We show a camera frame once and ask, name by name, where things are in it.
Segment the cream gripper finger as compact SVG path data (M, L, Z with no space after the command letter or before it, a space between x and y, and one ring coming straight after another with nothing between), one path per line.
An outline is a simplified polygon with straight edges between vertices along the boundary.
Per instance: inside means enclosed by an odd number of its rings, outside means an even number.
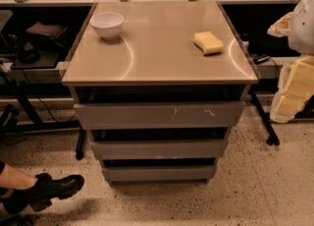
M289 22L292 12L289 12L270 25L267 33L274 37L284 37L289 35Z

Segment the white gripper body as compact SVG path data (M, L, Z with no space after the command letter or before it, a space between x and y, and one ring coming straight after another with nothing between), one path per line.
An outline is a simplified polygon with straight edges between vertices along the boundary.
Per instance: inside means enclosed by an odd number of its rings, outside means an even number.
M277 123L287 123L302 111L314 95L314 57L301 55L292 64L284 64L275 93L270 118Z

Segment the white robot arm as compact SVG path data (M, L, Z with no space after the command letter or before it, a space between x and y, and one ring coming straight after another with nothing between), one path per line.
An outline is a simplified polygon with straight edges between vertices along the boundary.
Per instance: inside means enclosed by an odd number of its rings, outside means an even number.
M294 10L272 24L267 33L286 36L288 47L300 54L292 64L281 68L278 91L271 106L271 120L287 123L314 95L314 0L300 0Z

